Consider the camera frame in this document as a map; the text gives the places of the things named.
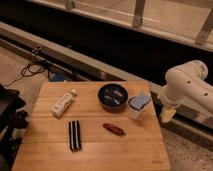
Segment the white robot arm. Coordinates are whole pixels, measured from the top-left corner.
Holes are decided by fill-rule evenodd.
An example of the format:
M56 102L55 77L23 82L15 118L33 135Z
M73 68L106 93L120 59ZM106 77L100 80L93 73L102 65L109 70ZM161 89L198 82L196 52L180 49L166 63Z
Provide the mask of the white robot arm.
M207 76L207 65L200 60L177 65L166 72L166 84L158 94L163 104L160 114L163 123L171 121L185 98L191 99L213 116L213 85L205 82Z

